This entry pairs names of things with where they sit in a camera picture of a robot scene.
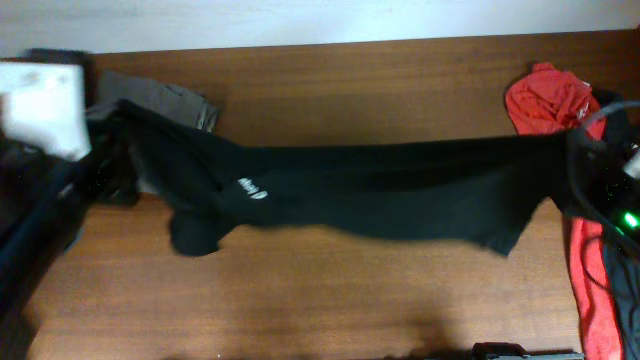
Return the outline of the grey folded garment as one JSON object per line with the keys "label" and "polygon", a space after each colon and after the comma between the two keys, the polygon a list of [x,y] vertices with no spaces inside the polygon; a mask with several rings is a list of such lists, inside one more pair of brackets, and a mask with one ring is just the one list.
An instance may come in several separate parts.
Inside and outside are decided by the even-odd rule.
{"label": "grey folded garment", "polygon": [[200,133],[213,133],[218,110],[202,95],[175,84],[106,71],[98,82],[98,103],[87,111],[87,124],[106,121],[116,111],[116,101],[126,100],[178,125]]}

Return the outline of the dark navy garment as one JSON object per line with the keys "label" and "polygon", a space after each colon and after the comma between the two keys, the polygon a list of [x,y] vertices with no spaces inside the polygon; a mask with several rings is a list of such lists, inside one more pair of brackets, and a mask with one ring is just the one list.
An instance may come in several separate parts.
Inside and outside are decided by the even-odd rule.
{"label": "dark navy garment", "polygon": [[[607,117],[603,138],[616,145],[629,146],[635,131],[625,110]],[[608,276],[607,289],[613,297],[616,321],[621,335],[624,359],[639,359],[639,263],[626,256],[614,243],[614,233],[603,231],[602,258]]]}

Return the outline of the black t-shirt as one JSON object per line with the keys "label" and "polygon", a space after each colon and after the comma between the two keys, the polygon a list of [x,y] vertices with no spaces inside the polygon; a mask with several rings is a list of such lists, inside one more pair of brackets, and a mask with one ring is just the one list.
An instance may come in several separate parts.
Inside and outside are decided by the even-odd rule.
{"label": "black t-shirt", "polygon": [[171,206],[174,250],[216,252],[242,225],[325,225],[380,240],[464,240],[508,254],[545,199],[571,201],[566,131],[386,145],[250,147],[121,101],[123,139]]}

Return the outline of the red garment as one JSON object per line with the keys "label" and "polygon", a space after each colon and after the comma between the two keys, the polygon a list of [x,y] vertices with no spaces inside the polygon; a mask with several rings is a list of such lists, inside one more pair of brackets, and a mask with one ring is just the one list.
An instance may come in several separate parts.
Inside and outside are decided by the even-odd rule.
{"label": "red garment", "polygon": [[[508,115],[520,135],[576,128],[600,109],[591,85],[550,63],[537,63],[505,94]],[[568,231],[568,270],[579,315],[585,357],[622,359],[625,355],[613,296],[603,262],[603,227],[580,217],[564,219]]]}

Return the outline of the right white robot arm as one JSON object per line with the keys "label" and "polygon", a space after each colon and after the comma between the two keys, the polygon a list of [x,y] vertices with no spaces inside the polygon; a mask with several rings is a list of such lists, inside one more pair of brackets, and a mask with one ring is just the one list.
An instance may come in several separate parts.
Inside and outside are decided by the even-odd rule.
{"label": "right white robot arm", "polygon": [[584,216],[601,224],[609,241],[637,260],[639,180],[625,171],[630,161],[603,142],[567,145],[569,186]]}

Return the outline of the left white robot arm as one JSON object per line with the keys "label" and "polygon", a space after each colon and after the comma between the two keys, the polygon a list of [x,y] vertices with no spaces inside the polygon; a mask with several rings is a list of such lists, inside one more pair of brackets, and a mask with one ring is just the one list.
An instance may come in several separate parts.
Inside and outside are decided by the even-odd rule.
{"label": "left white robot arm", "polygon": [[35,328],[23,309],[76,241],[92,205],[130,207],[140,195],[126,143],[97,133],[79,161],[1,133],[1,356],[23,359]]}

